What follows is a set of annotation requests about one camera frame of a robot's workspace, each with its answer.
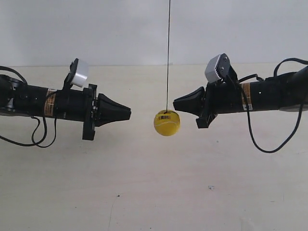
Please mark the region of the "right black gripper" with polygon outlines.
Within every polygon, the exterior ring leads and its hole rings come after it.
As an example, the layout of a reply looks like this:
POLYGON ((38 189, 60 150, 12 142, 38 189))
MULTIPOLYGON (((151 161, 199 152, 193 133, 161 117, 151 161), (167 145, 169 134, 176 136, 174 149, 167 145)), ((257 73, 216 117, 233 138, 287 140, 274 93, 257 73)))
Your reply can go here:
POLYGON ((225 79, 207 82, 206 86, 176 98, 173 106, 176 111, 197 116, 198 128, 208 128, 219 114, 239 112, 242 103, 235 70, 230 67, 225 79))

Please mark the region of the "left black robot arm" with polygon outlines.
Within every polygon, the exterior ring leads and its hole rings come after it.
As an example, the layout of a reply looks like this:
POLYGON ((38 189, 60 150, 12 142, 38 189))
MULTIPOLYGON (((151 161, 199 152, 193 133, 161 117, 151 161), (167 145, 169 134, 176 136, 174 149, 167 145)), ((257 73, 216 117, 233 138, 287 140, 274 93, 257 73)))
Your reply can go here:
POLYGON ((82 139, 92 141, 95 128, 130 119, 131 109, 89 84, 82 90, 51 89, 0 76, 0 113, 3 116, 44 117, 83 124, 82 139))

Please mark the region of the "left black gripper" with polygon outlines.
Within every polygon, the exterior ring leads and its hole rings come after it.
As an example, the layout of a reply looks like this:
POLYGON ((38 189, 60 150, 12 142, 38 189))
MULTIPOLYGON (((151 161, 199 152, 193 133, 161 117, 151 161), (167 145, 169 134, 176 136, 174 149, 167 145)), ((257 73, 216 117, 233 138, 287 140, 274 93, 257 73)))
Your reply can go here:
POLYGON ((59 90, 56 93, 54 117, 83 123, 82 139, 93 140, 95 127, 130 120, 131 109, 119 104, 105 94, 98 95, 97 85, 89 84, 83 90, 59 90), (97 106, 100 115, 97 117, 97 106))

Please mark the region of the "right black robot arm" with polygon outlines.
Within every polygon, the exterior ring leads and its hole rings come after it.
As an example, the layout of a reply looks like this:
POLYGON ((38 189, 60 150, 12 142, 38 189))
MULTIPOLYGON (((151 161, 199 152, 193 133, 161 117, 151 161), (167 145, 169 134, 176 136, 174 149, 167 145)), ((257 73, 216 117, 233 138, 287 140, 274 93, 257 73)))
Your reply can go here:
POLYGON ((262 81, 212 83, 173 101, 174 109, 197 116, 198 128, 208 128, 220 114, 257 111, 297 111, 308 108, 308 69, 262 81))

